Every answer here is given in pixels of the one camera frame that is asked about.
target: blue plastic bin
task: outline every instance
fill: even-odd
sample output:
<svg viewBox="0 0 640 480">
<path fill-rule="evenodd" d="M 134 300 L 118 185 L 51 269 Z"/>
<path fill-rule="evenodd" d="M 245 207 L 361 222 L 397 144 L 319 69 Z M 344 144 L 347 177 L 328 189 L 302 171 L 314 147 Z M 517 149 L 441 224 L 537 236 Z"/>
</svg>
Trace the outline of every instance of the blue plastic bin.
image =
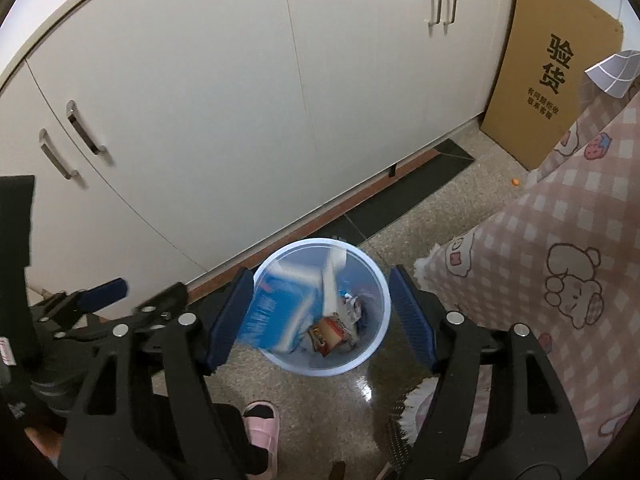
<svg viewBox="0 0 640 480">
<path fill-rule="evenodd" d="M 254 284 L 260 284 L 265 270 L 273 262 L 316 266 L 322 269 L 331 246 L 347 251 L 347 261 L 338 272 L 338 288 L 344 288 L 364 300 L 366 326 L 358 333 L 356 348 L 348 352 L 334 351 L 327 357 L 319 353 L 298 349 L 291 354 L 272 354 L 265 350 L 267 358 L 290 372 L 315 377 L 342 374 L 366 361 L 376 351 L 385 337 L 391 316 L 391 298 L 386 279 L 380 268 L 358 248 L 330 238 L 310 238 L 294 242 L 273 253 L 256 270 Z"/>
</svg>

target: cabinet handle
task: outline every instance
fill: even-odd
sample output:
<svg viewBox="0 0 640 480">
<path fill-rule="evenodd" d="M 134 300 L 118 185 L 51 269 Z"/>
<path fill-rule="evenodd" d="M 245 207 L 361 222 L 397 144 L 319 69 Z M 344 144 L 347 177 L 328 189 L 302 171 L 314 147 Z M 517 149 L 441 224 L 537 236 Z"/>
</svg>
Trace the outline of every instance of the cabinet handle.
<svg viewBox="0 0 640 480">
<path fill-rule="evenodd" d="M 105 146 L 96 144 L 86 132 L 84 126 L 82 126 L 82 124 L 78 120 L 78 107 L 76 106 L 76 102 L 73 100 L 69 101 L 66 104 L 66 118 L 69 120 L 74 130 L 78 133 L 80 138 L 84 140 L 84 143 L 89 147 L 94 155 L 98 155 L 99 153 L 107 151 L 107 148 Z"/>
<path fill-rule="evenodd" d="M 78 170 L 68 170 L 65 166 L 65 163 L 62 162 L 56 155 L 54 149 L 50 146 L 51 139 L 49 138 L 49 134 L 43 128 L 40 130 L 40 149 L 47 156 L 47 158 L 51 161 L 51 163 L 56 167 L 56 169 L 65 177 L 67 180 L 71 180 L 73 177 L 78 176 Z"/>
<path fill-rule="evenodd" d="M 437 25 L 440 23 L 440 17 L 442 16 L 442 0 L 438 0 L 438 18 L 435 22 L 429 22 L 429 26 Z"/>
<path fill-rule="evenodd" d="M 453 0 L 453 9 L 451 10 L 451 21 L 444 22 L 445 25 L 452 25 L 453 23 L 456 22 L 456 10 L 458 10 L 458 0 Z"/>
</svg>

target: white cabinet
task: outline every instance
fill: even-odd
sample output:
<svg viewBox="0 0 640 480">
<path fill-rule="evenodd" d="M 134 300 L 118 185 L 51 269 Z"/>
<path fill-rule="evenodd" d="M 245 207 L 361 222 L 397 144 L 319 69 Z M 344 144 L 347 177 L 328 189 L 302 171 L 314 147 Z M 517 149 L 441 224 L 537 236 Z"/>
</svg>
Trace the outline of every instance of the white cabinet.
<svg viewBox="0 0 640 480">
<path fill-rule="evenodd" d="M 289 5 L 325 200 L 484 109 L 504 44 L 494 41 L 502 0 L 457 0 L 450 25 L 454 0 L 442 0 L 433 26 L 438 0 Z"/>
<path fill-rule="evenodd" d="M 432 0 L 289 0 L 323 197 L 415 152 L 433 120 Z"/>
<path fill-rule="evenodd" d="M 89 0 L 28 65 L 91 165 L 207 270 L 322 203 L 287 0 Z"/>
<path fill-rule="evenodd" d="M 36 176 L 29 282 L 70 292 L 121 276 L 129 283 L 129 296 L 104 311 L 107 317 L 119 317 L 172 283 L 188 282 L 203 272 L 89 165 L 25 65 L 0 94 L 0 136 L 0 173 Z M 41 138 L 59 168 L 41 149 Z M 78 176 L 67 180 L 63 172 L 72 170 Z"/>
<path fill-rule="evenodd" d="M 440 62 L 432 64 L 430 83 L 437 92 L 440 134 L 486 109 L 512 8 L 513 0 L 443 0 L 442 24 L 432 38 Z"/>
</svg>

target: black floor tile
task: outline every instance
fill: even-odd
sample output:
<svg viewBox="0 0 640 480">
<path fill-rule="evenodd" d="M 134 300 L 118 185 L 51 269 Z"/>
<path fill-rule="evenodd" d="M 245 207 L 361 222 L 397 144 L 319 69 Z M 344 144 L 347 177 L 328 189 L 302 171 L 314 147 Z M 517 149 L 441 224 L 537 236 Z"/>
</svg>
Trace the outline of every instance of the black floor tile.
<svg viewBox="0 0 640 480">
<path fill-rule="evenodd" d="M 365 237 L 358 232 L 346 216 L 338 216 L 333 222 L 321 227 L 307 238 L 336 238 L 351 245 L 360 245 Z"/>
<path fill-rule="evenodd" d="M 453 140 L 447 139 L 443 140 L 440 144 L 435 147 L 436 151 L 440 153 L 444 153 L 445 155 L 453 155 L 453 156 L 461 156 L 462 158 L 468 158 L 469 160 L 474 160 L 474 158 L 469 155 L 465 150 L 460 148 Z"/>
<path fill-rule="evenodd" d="M 213 292 L 210 292 L 209 294 L 207 294 L 206 296 L 203 296 L 199 300 L 194 301 L 193 303 L 191 303 L 189 305 L 189 310 L 197 310 L 197 309 L 199 309 L 202 306 L 202 303 L 205 300 L 209 301 L 209 300 L 211 300 L 211 298 L 218 298 L 219 300 L 222 300 L 223 295 L 226 292 L 226 290 L 228 289 L 229 285 L 231 285 L 231 283 L 225 283 L 225 285 L 220 286 L 219 288 L 217 288 Z"/>
<path fill-rule="evenodd" d="M 473 161 L 473 158 L 437 155 L 346 215 L 369 238 L 444 186 Z"/>
</svg>

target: foot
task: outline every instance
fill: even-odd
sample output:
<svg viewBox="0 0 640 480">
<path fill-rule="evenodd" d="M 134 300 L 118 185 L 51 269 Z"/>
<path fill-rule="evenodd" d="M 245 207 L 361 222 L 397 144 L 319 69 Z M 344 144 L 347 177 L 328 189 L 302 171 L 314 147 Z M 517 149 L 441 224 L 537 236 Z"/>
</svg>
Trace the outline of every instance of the foot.
<svg viewBox="0 0 640 480">
<path fill-rule="evenodd" d="M 280 437 L 280 414 L 278 409 L 265 400 L 252 402 L 242 415 L 249 442 L 266 449 L 269 463 L 264 473 L 247 475 L 250 480 L 273 480 L 278 473 L 278 440 Z"/>
</svg>

